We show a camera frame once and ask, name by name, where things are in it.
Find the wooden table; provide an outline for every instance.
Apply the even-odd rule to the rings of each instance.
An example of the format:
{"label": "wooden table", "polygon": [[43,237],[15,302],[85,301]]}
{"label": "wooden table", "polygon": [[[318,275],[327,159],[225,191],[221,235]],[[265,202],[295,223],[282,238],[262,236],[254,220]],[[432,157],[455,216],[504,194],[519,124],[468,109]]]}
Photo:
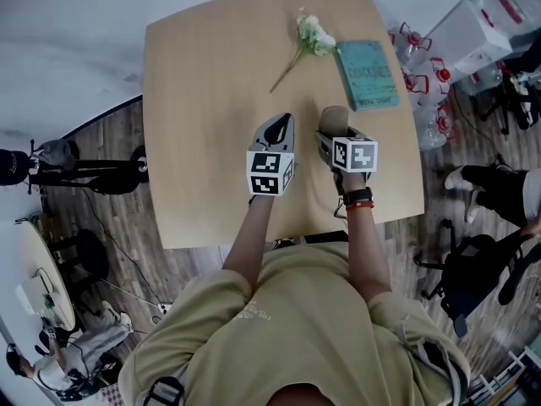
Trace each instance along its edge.
{"label": "wooden table", "polygon": [[62,322],[61,328],[72,331],[75,328],[75,313],[68,290],[58,271],[56,261],[51,255],[39,230],[31,222],[22,222],[17,226],[19,236],[19,259],[29,278],[43,270],[52,283],[50,294],[54,301],[54,313]]}
{"label": "wooden table", "polygon": [[345,227],[332,215],[338,196],[314,141],[321,110],[347,106],[334,58],[305,58],[269,93],[296,51],[300,7],[337,41],[382,44],[400,104],[351,112],[350,125],[380,143],[379,171],[369,181],[376,222],[424,212],[413,116],[372,0],[215,0],[146,31],[145,144],[164,248],[234,240],[248,209],[246,150],[255,129],[281,112],[295,117],[298,167],[275,203],[267,240]]}

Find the black and white marker cube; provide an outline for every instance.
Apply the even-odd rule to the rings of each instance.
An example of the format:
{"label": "black and white marker cube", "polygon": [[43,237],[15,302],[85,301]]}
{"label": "black and white marker cube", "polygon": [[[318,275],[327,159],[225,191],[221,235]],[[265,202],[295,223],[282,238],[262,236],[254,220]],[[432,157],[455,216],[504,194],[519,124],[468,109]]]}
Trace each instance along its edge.
{"label": "black and white marker cube", "polygon": [[295,155],[285,152],[246,152],[246,176],[251,195],[282,195],[291,182]]}
{"label": "black and white marker cube", "polygon": [[332,139],[332,165],[349,173],[375,172],[378,142],[368,137],[335,137]]}

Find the flower stem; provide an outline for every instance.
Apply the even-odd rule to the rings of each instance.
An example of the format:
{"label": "flower stem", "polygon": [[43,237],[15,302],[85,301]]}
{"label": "flower stem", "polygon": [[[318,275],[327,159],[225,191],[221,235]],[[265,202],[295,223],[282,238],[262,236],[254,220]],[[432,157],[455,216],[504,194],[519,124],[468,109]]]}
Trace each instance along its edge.
{"label": "flower stem", "polygon": [[278,77],[278,80],[276,80],[276,83],[270,88],[269,93],[272,93],[274,91],[274,89],[280,84],[280,82],[284,79],[284,77],[287,74],[289,74],[289,72],[295,67],[297,63],[301,61],[301,59],[304,56],[306,56],[306,52],[304,51],[302,47],[299,47],[297,52],[295,53],[295,56],[291,60],[291,62],[287,64],[286,68],[282,71],[282,73]]}

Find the wooden floor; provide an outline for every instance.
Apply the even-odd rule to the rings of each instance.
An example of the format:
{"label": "wooden floor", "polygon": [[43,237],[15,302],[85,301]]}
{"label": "wooden floor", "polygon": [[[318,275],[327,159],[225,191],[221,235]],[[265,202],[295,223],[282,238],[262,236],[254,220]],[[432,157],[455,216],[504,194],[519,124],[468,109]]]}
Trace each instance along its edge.
{"label": "wooden floor", "polygon": [[[458,97],[466,115],[475,122],[467,97],[461,94]],[[481,211],[475,222],[467,225],[463,218],[469,194],[445,191],[443,180],[448,171],[466,163],[488,165],[495,156],[494,146],[460,119],[456,104],[453,113],[458,139],[442,149],[421,155],[426,213],[379,226],[391,267],[393,288],[408,298],[421,299],[420,291],[423,288],[431,289],[438,282],[440,274],[417,268],[412,256],[422,250],[427,258],[435,258],[449,248],[449,237],[440,233],[440,221],[443,218],[450,218],[455,223],[458,239],[479,233],[500,239],[515,229],[492,211]],[[541,140],[541,125],[523,132],[511,124],[511,135],[505,140],[495,118],[489,123],[476,124],[495,141],[497,149],[512,167],[541,167],[541,143],[538,142]],[[80,130],[73,140],[78,143],[84,159],[128,159],[131,151],[144,141],[142,103],[136,102]],[[55,229],[58,235],[69,236],[77,227],[93,230],[107,245],[112,268],[108,281],[156,303],[156,297],[145,286],[132,262],[104,235],[80,189],[48,188],[46,195],[48,205],[57,215]],[[89,195],[108,232],[139,263],[151,287],[163,302],[172,302],[191,277],[217,269],[227,255],[226,247],[164,250],[160,244],[148,184],[141,184],[128,195],[105,196],[90,191]],[[456,338],[439,301],[435,299],[430,303],[424,302],[438,326],[458,343],[469,358],[475,376],[481,372],[487,378],[494,375],[503,364],[510,361],[508,350],[518,354],[538,332],[541,311],[535,304],[539,302],[541,283],[534,275],[541,276],[540,266],[530,268],[515,300],[506,307],[498,304],[497,293],[491,294],[468,317],[469,333],[462,340]],[[90,292],[85,292],[83,298],[95,309],[99,307],[101,299],[108,299],[114,307],[128,312],[134,328],[143,332],[153,327],[152,316],[160,314],[157,308],[105,283],[99,283]],[[83,315],[83,319],[88,321],[89,315]],[[143,337],[142,333],[133,334],[117,348],[117,354],[125,358]]]}

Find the white sneaker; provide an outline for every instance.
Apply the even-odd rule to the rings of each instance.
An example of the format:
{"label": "white sneaker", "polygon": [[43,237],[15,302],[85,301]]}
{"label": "white sneaker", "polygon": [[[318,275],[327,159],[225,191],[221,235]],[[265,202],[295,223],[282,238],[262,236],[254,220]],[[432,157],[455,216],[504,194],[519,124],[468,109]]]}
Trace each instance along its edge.
{"label": "white sneaker", "polygon": [[120,321],[120,315],[112,308],[111,304],[109,304],[108,301],[102,301],[101,306],[104,310],[111,311],[111,314],[115,318],[115,321]]}
{"label": "white sneaker", "polygon": [[466,222],[468,224],[471,224],[475,220],[475,217],[477,216],[477,212],[479,210],[479,205],[477,204],[478,195],[479,195],[478,189],[472,192],[472,200],[470,201],[470,206],[467,208],[467,213],[466,213]]}
{"label": "white sneaker", "polygon": [[130,332],[134,331],[134,326],[132,325],[132,319],[127,313],[120,313],[120,324],[125,325],[129,328]]}
{"label": "white sneaker", "polygon": [[456,170],[453,170],[449,173],[447,178],[445,179],[445,189],[467,189],[468,191],[471,191],[473,189],[473,184],[471,182],[468,182],[467,180],[464,180],[462,177],[462,169],[464,166],[457,168]]}

